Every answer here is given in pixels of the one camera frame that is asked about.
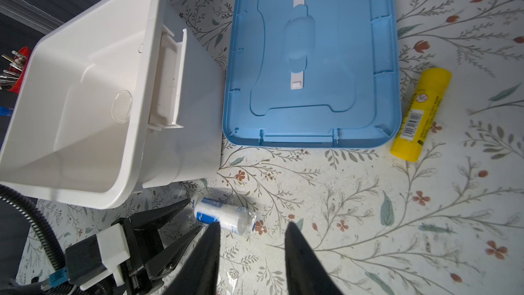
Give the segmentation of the beige plastic storage bin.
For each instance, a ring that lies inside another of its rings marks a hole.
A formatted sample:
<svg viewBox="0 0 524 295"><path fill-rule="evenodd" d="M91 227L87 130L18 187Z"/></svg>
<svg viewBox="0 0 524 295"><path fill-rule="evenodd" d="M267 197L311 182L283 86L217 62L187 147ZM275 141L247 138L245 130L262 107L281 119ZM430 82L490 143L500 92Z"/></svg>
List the beige plastic storage bin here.
<svg viewBox="0 0 524 295"><path fill-rule="evenodd" d="M98 210L214 175L223 69L170 0L102 0L36 45L1 148L1 183ZM111 117L133 95L130 120Z"/></svg>

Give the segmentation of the white blue labelled bottle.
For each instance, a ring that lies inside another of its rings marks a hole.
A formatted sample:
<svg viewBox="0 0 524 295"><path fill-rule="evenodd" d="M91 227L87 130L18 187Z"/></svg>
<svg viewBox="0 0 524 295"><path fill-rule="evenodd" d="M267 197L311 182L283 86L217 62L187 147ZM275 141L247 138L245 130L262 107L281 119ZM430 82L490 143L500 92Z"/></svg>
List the white blue labelled bottle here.
<svg viewBox="0 0 524 295"><path fill-rule="evenodd" d="M255 229L256 213L244 206L234 206L207 197L191 200L197 221L210 225L218 222L222 229L239 236L246 236Z"/></svg>

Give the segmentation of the blue plastic bin lid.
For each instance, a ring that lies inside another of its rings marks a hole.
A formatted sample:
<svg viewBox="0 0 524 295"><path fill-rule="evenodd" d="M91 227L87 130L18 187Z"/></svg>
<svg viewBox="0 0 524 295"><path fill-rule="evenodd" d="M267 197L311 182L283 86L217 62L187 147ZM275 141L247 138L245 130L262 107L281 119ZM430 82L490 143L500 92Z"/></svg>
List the blue plastic bin lid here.
<svg viewBox="0 0 524 295"><path fill-rule="evenodd" d="M395 0L236 0L222 129L237 146L369 149L402 122Z"/></svg>

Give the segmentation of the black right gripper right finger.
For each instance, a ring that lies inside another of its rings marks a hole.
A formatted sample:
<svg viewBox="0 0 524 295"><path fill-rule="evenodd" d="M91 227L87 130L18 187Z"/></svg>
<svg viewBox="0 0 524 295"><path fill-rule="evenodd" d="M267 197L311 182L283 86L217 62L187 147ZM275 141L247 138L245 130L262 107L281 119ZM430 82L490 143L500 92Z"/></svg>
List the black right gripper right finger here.
<svg viewBox="0 0 524 295"><path fill-rule="evenodd" d="M285 232L285 266L289 294L342 294L293 222Z"/></svg>

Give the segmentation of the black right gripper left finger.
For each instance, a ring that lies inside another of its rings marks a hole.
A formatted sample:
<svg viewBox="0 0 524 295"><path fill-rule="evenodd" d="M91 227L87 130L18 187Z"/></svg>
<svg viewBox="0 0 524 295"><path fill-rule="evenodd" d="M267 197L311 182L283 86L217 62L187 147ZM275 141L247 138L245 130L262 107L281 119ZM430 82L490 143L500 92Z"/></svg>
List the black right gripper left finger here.
<svg viewBox="0 0 524 295"><path fill-rule="evenodd" d="M216 294L220 266L221 226L211 223L163 294Z"/></svg>

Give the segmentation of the small clear plastic cup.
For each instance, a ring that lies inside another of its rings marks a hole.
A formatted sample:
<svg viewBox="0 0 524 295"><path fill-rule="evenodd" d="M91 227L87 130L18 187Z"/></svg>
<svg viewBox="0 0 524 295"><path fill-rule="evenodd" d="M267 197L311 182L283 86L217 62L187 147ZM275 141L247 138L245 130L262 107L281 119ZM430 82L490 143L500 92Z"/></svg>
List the small clear plastic cup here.
<svg viewBox="0 0 524 295"><path fill-rule="evenodd" d="M133 95L128 90L120 91L111 105L111 117L113 120L119 124L129 122L132 103Z"/></svg>

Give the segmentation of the yellow capped tube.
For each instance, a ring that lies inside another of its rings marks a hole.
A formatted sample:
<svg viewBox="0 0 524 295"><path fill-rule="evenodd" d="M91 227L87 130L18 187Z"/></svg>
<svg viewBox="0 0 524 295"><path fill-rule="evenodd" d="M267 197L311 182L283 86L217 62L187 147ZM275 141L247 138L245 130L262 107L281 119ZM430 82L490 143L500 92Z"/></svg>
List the yellow capped tube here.
<svg viewBox="0 0 524 295"><path fill-rule="evenodd" d="M451 79L452 73L443 68L430 68L422 73L391 147L393 156L412 163L419 159Z"/></svg>

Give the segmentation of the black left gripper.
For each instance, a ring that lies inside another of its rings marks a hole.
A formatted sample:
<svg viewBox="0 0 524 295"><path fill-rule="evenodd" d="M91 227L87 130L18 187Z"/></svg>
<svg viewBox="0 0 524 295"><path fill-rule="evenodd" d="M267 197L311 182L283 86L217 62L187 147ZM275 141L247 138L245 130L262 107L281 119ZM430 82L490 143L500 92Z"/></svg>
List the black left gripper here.
<svg viewBox="0 0 524 295"><path fill-rule="evenodd" d="M157 229L189 203L189 199L184 199L118 218L97 235L68 247L65 250L68 282L86 292L94 291L103 281L109 282L114 294L153 294L161 289L162 278L175 270L202 226L191 229L165 249Z"/></svg>

